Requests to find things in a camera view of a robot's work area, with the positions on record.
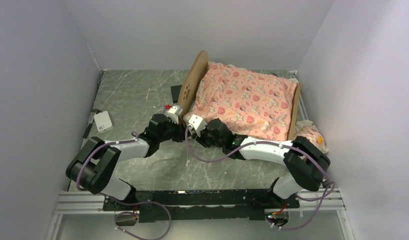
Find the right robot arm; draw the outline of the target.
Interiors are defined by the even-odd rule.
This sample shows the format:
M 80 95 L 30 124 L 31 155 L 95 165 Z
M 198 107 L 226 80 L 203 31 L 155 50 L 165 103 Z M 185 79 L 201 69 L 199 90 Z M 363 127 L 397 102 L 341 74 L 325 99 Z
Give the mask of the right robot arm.
M 269 188 L 268 202 L 275 208 L 301 190 L 316 192 L 328 174 L 331 160 L 304 136 L 294 140 L 261 140 L 252 136 L 234 134 L 220 119 L 206 122 L 193 115 L 188 121 L 186 134 L 203 147 L 222 150 L 220 161 L 262 160 L 283 165 L 288 173 L 277 177 Z

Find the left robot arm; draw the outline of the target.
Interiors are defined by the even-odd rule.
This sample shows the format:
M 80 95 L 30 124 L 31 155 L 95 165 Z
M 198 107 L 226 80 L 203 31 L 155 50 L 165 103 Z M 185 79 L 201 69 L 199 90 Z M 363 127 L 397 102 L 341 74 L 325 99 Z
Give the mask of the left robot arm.
M 137 202 L 136 188 L 114 176 L 118 162 L 148 158 L 166 141 L 183 142 L 185 126 L 162 113 L 152 116 L 142 133 L 132 132 L 130 139 L 105 141 L 91 137 L 77 153 L 65 171 L 80 191 L 113 198 L 123 210 Z

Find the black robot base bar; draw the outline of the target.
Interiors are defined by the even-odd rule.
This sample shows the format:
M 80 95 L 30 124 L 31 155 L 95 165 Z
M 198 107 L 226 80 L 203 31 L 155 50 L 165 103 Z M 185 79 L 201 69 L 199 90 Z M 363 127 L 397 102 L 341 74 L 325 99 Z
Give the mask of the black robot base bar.
M 298 209 L 294 195 L 278 198 L 265 188 L 223 190 L 138 190 L 131 202 L 144 202 L 138 207 L 105 199 L 105 212 L 137 210 L 140 223 L 167 220 L 249 219 L 263 220 L 265 214 L 284 209 Z

